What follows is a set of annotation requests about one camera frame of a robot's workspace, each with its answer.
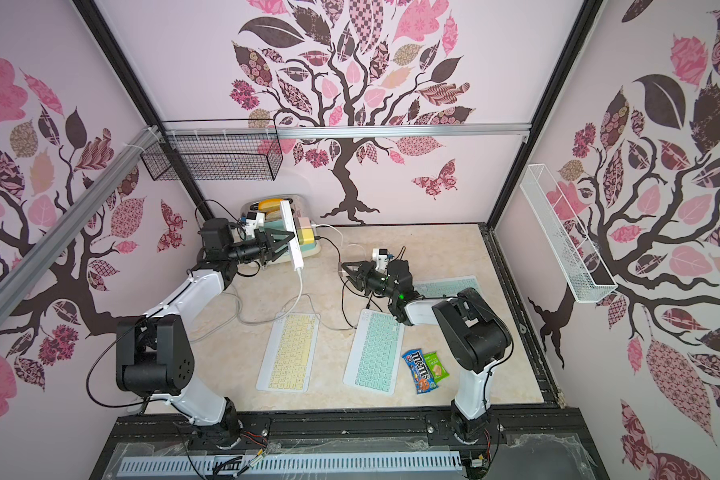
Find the white power strip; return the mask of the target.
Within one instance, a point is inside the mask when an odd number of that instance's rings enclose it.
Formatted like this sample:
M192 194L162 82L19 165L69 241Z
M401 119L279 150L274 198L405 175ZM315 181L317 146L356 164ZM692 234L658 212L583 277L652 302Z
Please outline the white power strip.
M290 203L287 200L280 201L280 212L283 226L290 234L288 249L293 268L295 271L301 272L304 268L304 259L301 252L301 246L299 244L298 229L296 228Z

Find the yellow USB charger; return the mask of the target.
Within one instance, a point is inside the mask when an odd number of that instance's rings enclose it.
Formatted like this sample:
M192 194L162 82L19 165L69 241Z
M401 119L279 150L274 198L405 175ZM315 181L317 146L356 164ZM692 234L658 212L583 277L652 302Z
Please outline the yellow USB charger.
M314 242L315 242L314 237L311 235L307 235L306 237L299 238L299 244L301 246L312 245Z

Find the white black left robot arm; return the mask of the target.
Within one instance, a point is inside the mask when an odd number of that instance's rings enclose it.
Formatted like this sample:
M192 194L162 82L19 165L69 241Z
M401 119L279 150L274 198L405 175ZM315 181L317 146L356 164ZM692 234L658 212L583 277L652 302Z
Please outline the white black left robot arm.
M203 434L218 435L223 447L231 447L242 433L236 408L194 374L185 323L231 285L241 264L279 259L299 246L298 234L292 225L256 227L237 241L233 224L222 218L206 221L199 234L201 250L187 279L144 315L118 323L115 382L124 392L167 403Z

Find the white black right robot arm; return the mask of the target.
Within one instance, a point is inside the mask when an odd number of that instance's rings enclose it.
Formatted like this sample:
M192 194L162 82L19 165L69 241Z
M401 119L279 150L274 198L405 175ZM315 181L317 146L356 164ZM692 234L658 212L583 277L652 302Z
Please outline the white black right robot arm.
M393 259L384 270L373 261L343 262L340 268L363 295L386 298L389 313L399 323L440 328L451 355L462 368L451 402L451 429L465 444L480 439L491 421L493 375L514 352L506 324L472 287L441 297L419 293L406 260Z

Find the green snack packet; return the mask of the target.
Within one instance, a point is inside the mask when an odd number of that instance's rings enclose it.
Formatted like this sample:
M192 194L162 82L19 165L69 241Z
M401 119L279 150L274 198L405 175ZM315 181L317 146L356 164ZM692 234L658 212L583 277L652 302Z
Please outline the green snack packet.
M424 354L425 363L432 374L434 381L439 384L442 380L449 377L449 372L445 368L436 352L428 352Z

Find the blue candy bag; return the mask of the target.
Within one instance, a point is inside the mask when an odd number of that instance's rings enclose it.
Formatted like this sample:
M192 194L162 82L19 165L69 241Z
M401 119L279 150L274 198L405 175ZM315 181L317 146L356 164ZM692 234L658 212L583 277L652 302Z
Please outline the blue candy bag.
M429 393L438 387L421 349L412 349L405 352L402 359L411 372L417 394Z

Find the green wireless keyboard right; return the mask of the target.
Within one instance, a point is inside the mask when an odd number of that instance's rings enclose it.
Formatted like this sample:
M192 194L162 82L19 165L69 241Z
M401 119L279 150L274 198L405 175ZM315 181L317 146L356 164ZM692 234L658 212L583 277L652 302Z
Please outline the green wireless keyboard right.
M467 288L473 288L479 294L482 294L480 284L474 275L417 282L414 284L414 288L427 298L456 296Z

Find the green wireless keyboard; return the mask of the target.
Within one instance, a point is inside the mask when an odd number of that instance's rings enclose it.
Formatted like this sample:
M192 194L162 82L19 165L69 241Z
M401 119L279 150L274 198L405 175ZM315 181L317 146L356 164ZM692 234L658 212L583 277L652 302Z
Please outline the green wireless keyboard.
M404 325L394 316L364 309L354 334L343 383L392 396L402 355Z
M473 288L479 294L482 294L480 284L474 275L417 282L414 284L414 288L427 298L456 296L467 288Z

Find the green wireless keyboard centre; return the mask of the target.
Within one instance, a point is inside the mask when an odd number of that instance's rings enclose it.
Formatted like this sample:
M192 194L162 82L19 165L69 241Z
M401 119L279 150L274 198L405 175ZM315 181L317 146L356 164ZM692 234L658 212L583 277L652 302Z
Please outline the green wireless keyboard centre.
M364 309L354 334L343 383L392 396L402 355L404 325L394 316Z

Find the yellow wireless keyboard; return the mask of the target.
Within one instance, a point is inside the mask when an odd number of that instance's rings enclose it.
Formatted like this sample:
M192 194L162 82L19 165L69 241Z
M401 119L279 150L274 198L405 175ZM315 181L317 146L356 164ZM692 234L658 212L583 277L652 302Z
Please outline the yellow wireless keyboard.
M273 323L256 382L259 391L304 393L308 390L319 319L289 314Z

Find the aluminium rail back wall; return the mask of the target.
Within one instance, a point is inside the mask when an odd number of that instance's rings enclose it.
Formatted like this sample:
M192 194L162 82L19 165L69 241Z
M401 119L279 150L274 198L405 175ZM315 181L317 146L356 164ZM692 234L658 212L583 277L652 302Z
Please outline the aluminium rail back wall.
M467 123L453 125L379 125L333 127L265 127L265 128L196 128L166 129L166 136L264 135L279 139L330 139L330 138L403 138L441 136L528 136L531 125L523 123Z

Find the aluminium rail wall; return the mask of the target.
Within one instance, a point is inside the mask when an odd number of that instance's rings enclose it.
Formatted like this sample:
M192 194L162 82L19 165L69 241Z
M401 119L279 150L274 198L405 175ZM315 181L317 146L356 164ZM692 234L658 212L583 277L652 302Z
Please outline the aluminium rail wall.
M48 233L30 248L17 267L0 282L0 326L138 163L140 151L154 143L157 131L155 126L146 127L126 144L91 188L84 190Z
M379 125L333 127L265 127L265 128L196 128L166 129L166 136L264 135L279 139L330 139L330 138L403 138L441 136L528 136L531 125L523 123L467 123L453 125Z

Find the aluminium rail left wall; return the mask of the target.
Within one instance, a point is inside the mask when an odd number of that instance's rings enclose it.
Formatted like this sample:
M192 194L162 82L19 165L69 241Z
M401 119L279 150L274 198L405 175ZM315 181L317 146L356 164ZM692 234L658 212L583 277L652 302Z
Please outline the aluminium rail left wall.
M84 190L48 233L30 248L17 267L0 282L0 326L138 163L140 151L154 143L157 131L155 126L146 127L126 144L91 188Z

